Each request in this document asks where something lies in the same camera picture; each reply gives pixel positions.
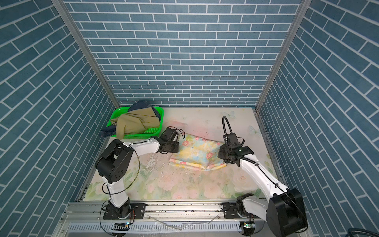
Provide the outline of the green plastic basket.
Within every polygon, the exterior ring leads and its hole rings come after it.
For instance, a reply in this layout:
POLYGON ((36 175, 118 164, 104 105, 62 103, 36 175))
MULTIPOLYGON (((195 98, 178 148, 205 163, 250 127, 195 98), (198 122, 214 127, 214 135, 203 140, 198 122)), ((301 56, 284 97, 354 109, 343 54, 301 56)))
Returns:
MULTIPOLYGON (((152 136, 158 136, 162 130, 162 123, 163 123, 163 117, 164 117, 164 110, 161 108, 161 107, 157 107, 157 106, 153 106, 155 107, 158 112, 161 114, 161 122, 160 122, 160 126, 158 128, 150 128, 148 129, 146 132, 142 133, 142 134, 129 134, 129 135, 125 135, 124 136, 124 139, 145 139, 145 138, 150 138, 152 136)), ((112 115, 111 115, 111 118, 115 118, 116 116, 119 116, 125 112, 127 112, 127 110, 129 109, 130 107, 122 107, 122 108, 119 108, 117 110, 115 110, 112 115)), ((106 127, 110 126, 111 125, 111 121, 109 120, 108 124, 106 127)))

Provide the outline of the floral pastel skirt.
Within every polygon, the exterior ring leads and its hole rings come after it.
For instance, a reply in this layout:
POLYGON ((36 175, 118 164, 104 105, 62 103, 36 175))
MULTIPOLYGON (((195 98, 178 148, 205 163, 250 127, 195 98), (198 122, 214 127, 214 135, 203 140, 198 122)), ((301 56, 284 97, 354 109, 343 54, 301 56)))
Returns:
POLYGON ((172 154, 169 165, 197 171, 211 171, 226 167, 218 158, 223 142, 187 134, 179 143, 179 152, 172 154))

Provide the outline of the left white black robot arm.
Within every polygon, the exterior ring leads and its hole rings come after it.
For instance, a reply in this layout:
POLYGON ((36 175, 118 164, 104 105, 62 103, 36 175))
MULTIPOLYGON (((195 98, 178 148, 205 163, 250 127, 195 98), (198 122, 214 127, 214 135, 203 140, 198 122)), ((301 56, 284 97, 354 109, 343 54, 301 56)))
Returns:
POLYGON ((140 161, 140 156, 145 154, 178 152, 178 141, 156 136, 136 143, 113 140, 95 163, 95 168, 105 182, 102 191, 109 196, 108 204, 105 205, 106 211, 116 219, 131 217, 130 198, 126 190, 132 185, 126 187, 123 178, 133 158, 140 161))

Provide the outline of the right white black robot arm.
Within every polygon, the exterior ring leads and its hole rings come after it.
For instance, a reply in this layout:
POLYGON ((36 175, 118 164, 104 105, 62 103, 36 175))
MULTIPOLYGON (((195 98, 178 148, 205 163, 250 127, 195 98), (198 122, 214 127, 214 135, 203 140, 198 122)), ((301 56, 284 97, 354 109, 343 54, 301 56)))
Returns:
POLYGON ((255 216, 264 220, 276 237, 286 237, 308 228, 302 194, 289 189, 276 179, 254 155, 249 147, 230 149, 222 145, 218 158, 228 164, 236 164, 259 186, 265 199, 252 193, 241 195, 235 204, 222 204, 225 218, 239 215, 242 218, 255 216))

